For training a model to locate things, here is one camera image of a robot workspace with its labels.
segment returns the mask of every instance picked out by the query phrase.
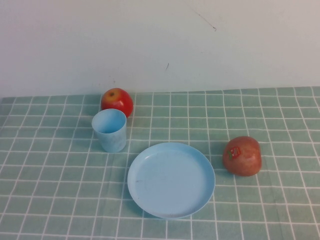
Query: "plate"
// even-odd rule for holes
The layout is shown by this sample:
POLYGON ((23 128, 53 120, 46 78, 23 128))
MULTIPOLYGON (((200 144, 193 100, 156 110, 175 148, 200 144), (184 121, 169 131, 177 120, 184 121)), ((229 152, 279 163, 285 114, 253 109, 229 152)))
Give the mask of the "plate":
POLYGON ((147 213, 177 219, 199 211, 215 189, 215 172, 197 149, 165 142, 142 151, 132 162, 129 192, 147 213))

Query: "plastic cup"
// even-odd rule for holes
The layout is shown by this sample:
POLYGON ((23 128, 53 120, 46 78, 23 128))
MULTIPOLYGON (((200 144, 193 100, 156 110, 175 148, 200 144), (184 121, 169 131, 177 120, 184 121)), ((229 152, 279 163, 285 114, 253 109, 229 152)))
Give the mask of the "plastic cup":
POLYGON ((117 109, 105 109, 92 119, 92 128, 103 149, 108 153, 120 152, 127 142, 127 117, 117 109))

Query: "cup rim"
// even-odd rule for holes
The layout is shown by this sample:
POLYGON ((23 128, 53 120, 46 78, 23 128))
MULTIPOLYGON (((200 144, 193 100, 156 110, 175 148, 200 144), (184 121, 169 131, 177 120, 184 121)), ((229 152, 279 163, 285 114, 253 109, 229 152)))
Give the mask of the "cup rim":
POLYGON ((118 110, 118 109, 115 109, 115 108, 107 108, 107 109, 104 109, 104 110, 99 111, 96 115, 94 115, 94 117, 92 118, 92 121, 91 121, 91 126, 92 126, 93 130, 94 130, 95 132, 97 132, 97 133, 99 133, 99 134, 103 134, 103 135, 114 134, 114 133, 120 131, 121 129, 123 129, 123 128, 126 126, 126 124, 127 124, 127 116, 124 114, 123 111, 118 110), (120 112, 120 113, 122 114, 122 116, 124 116, 124 119, 125 119, 125 120, 124 120, 123 126, 122 126, 121 128, 119 128, 117 131, 108 132, 108 133, 104 133, 104 132, 97 131, 97 130, 94 128, 94 126, 93 126, 94 120, 98 117, 98 115, 99 115, 100 113, 102 113, 102 112, 110 112, 110 111, 120 112))

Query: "plate rim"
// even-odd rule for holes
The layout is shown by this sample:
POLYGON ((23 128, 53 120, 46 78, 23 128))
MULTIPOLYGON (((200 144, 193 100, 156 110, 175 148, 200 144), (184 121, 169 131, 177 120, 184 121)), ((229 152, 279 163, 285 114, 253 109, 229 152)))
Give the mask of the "plate rim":
POLYGON ((128 170, 128 174, 127 174, 127 185, 128 185, 128 190, 129 190, 129 193, 130 193, 130 196, 132 197, 133 201, 143 210, 145 211, 146 213, 152 215, 152 216, 155 216, 157 218, 161 218, 161 219, 181 219, 181 218, 185 218, 185 217, 188 217, 188 216, 191 216, 192 214, 195 214, 197 213, 198 211, 200 211, 205 205, 208 204, 208 202, 210 201, 210 199, 212 198, 213 194, 214 194, 214 191, 215 191, 215 188, 216 188, 216 174, 215 174, 215 170, 211 164, 211 162, 207 159, 207 157, 201 152, 199 151, 198 149, 194 148, 193 146, 190 146, 190 145, 187 145, 187 144, 184 144, 184 143, 181 143, 181 142, 162 142, 162 143, 158 143, 158 144, 155 144, 155 145, 152 145, 150 147, 147 147, 146 149, 144 149, 143 151, 141 151, 135 158, 134 160, 132 161, 131 163, 131 166, 129 167, 129 170, 128 170), (154 215, 154 214, 151 214, 149 213, 148 211, 144 210, 144 208, 136 201, 136 199, 133 197, 132 195, 132 190, 131 190, 131 186, 133 186, 133 183, 129 183, 129 178, 130 176, 133 174, 132 173, 132 166, 135 162, 135 160, 140 156, 142 155, 143 153, 145 153, 146 151, 150 151, 151 148, 153 147, 156 147, 156 146, 159 146, 159 145, 171 145, 171 144, 174 144, 176 146, 180 145, 180 146, 185 146, 185 147, 188 147, 188 148, 191 148, 193 151, 196 151, 198 153, 200 153, 208 162, 209 166, 211 166, 210 170, 212 170, 212 175, 213 175, 213 188, 212 188, 212 192, 210 194, 210 197, 208 198, 208 200, 205 202, 205 204, 203 204, 203 206, 201 206, 199 209, 197 209, 196 211, 193 211, 192 213, 189 213, 189 214, 186 214, 186 215, 183 215, 183 216, 178 216, 178 217, 163 217, 163 216, 159 216, 159 215, 154 215))

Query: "sticker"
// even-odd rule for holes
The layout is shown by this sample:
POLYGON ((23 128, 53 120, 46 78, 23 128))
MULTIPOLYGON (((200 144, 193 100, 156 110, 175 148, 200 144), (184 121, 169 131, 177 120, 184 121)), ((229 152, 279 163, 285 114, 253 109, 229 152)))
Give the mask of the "sticker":
POLYGON ((231 148, 228 151, 229 154, 229 159, 236 159, 237 157, 240 156, 241 152, 240 152, 240 148, 238 146, 235 146, 234 148, 231 148))

